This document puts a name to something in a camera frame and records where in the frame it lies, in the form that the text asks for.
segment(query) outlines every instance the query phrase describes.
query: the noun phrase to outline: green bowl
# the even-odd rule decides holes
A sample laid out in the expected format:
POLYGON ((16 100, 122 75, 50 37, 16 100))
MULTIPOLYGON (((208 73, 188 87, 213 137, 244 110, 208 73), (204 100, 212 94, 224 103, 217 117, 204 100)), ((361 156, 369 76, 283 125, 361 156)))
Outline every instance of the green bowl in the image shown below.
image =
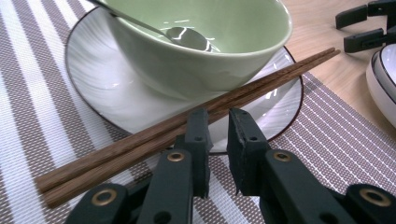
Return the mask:
POLYGON ((276 0, 106 0, 160 30, 188 27, 212 52, 186 49, 120 18, 109 27, 120 50, 151 88, 182 99, 230 91, 249 81, 290 38, 286 7, 276 0))

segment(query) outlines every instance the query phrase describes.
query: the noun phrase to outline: wooden chopstick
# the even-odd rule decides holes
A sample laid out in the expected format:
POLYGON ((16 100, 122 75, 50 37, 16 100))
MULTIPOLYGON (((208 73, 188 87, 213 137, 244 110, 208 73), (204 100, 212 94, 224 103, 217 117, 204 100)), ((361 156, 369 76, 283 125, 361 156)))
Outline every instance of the wooden chopstick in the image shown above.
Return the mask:
MULTIPOLYGON (((227 115, 229 108, 241 107, 250 103, 338 53, 339 50, 324 50, 299 63, 196 107, 205 107, 209 113, 209 122, 214 122, 227 115)), ((38 177, 36 179, 37 186, 44 186, 44 188, 39 189, 45 192, 44 198, 48 206, 55 207, 64 203, 84 190, 172 145, 175 137, 185 132, 187 116, 191 111, 192 109, 176 115, 145 131, 124 138, 109 147, 38 177), (92 163, 81 166, 82 161, 91 161, 92 163)))
MULTIPOLYGON (((272 75, 248 83, 247 85, 240 87, 234 91, 229 91, 221 95, 220 97, 217 97, 211 101, 203 103, 202 105, 198 105, 195 108, 205 107, 208 111, 210 111, 211 109, 216 108, 219 105, 222 105, 224 102, 232 101, 249 91, 259 88, 265 83, 268 83, 272 80, 276 80, 278 76, 283 76, 293 70, 299 69, 302 66, 313 62, 315 59, 321 58, 324 55, 327 55, 331 52, 334 52, 334 48, 326 49, 298 63, 285 67, 273 73, 272 75)), ((65 166, 62 166, 42 176, 37 177, 35 179, 35 182, 38 190, 44 193, 76 176, 82 175, 83 173, 91 170, 92 168, 99 166, 103 162, 112 160, 118 157, 119 155, 144 144, 147 141, 151 141, 152 139, 161 136, 163 133, 166 133, 169 130, 176 128, 177 126, 180 126, 181 123, 185 123, 187 120, 187 116, 190 114, 190 112, 193 109, 187 110, 186 112, 173 116, 172 118, 160 122, 156 125, 153 125, 144 131, 135 133, 124 139, 121 139, 120 141, 118 141, 113 145, 94 151, 85 157, 82 157, 78 160, 66 164, 65 166)))

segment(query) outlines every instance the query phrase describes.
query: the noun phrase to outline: white plate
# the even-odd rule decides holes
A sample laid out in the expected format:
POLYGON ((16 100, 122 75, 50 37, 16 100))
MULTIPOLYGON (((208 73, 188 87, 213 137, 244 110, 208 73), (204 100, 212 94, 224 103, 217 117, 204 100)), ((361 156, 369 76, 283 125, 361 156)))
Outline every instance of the white plate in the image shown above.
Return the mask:
MULTIPOLYGON (((108 30, 103 10, 88 13, 74 27, 66 46, 66 67, 82 98, 101 116, 128 133, 136 133, 202 102, 188 102, 161 95, 146 86, 123 58, 108 30)), ((281 49, 253 79, 293 63, 281 49)), ((243 107, 272 140, 294 121, 303 100, 301 78, 268 92, 243 107)), ((214 146, 224 152, 228 118, 209 126, 214 146)))

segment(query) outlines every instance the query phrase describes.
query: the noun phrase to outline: woven placemat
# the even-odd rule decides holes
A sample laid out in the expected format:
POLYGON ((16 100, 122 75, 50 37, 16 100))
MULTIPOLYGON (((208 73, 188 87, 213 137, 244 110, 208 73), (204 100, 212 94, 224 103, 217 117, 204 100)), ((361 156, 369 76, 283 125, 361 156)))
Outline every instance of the woven placemat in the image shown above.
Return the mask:
MULTIPOLYGON (((80 197, 47 209, 33 179, 125 135, 74 90, 64 44, 86 1, 2 0, 0 5, 1 223, 63 223, 80 197)), ((344 193, 369 183, 396 194, 396 143, 316 78, 304 75, 304 100, 273 148, 295 153, 326 187, 344 193)), ((157 157, 110 179, 129 185, 157 157)), ((228 158, 210 158, 208 200, 195 199, 194 223, 262 223, 259 199, 235 196, 228 158)))

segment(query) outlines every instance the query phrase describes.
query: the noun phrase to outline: white container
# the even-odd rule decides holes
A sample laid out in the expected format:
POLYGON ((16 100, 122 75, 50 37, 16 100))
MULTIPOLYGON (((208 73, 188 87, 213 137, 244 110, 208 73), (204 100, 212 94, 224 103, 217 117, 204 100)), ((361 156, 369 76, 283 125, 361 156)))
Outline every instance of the white container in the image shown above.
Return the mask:
POLYGON ((396 101, 396 44, 387 45, 379 51, 374 71, 379 83, 396 101))
POLYGON ((389 122, 396 127, 396 101, 393 100, 389 93, 378 82, 378 75, 375 73, 375 63, 378 60, 379 53, 376 53, 366 69, 366 78, 369 91, 382 114, 389 122))

